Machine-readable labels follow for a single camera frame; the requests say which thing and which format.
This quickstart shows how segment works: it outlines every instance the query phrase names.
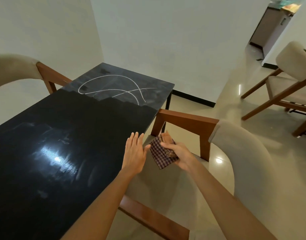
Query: cabinet handle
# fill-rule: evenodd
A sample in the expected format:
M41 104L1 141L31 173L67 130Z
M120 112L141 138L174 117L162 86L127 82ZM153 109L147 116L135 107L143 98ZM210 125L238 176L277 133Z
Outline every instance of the cabinet handle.
M282 22L281 22L281 25L283 25L284 21L286 20L286 18L283 18Z

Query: hand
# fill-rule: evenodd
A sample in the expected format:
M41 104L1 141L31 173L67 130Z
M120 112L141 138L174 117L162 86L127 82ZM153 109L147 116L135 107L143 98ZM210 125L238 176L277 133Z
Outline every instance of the hand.
M131 136L126 140L122 169L127 170L132 176L142 171L146 153L151 147L151 145L147 145L143 149L143 137L144 133L139 137L138 132L135 134L132 132Z
M161 146L173 150L175 154L179 157L179 160L175 161L174 163L187 172L190 171L192 163L197 161L197 159L193 156L189 149L187 149L184 143L179 142L174 145L161 142Z

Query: table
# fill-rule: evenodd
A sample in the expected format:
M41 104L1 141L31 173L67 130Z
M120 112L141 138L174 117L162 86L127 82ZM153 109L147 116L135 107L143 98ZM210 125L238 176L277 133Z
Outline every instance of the table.
M102 63L0 125L0 239L59 239L173 87Z

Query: black baseboard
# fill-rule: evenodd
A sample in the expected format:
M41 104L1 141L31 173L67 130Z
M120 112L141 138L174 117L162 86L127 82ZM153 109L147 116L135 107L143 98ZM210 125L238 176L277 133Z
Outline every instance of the black baseboard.
M177 91L177 90L173 90L172 94L176 95L176 96L179 96L179 97L182 97L182 98L186 98L188 100L191 100L191 101L199 103L199 104L204 104L204 105L212 107L212 108L214 108L214 106L215 106L214 102L211 102L211 101L208 101L208 100L205 100L205 99L201 99L199 97L195 97L195 96L192 96L192 95L189 95L187 93L180 92L180 91Z
M259 49L263 50L263 47L260 46L259 44L255 44L255 43L253 43L253 42L250 42L250 45L252 45L252 46L254 46L254 47L256 47L256 48L259 48Z
M265 67L265 68L269 68L269 69L273 69L273 70L276 70L278 68L277 65L273 65L273 64L269 64L269 63L264 63L262 65L262 67Z

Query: person's right arm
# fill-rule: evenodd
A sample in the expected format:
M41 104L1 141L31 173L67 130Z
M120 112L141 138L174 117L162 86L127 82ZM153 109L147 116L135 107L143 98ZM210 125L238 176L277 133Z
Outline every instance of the person's right arm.
M227 240L276 239L273 234L192 155L183 143L161 143L174 150L175 163L187 171L203 194Z

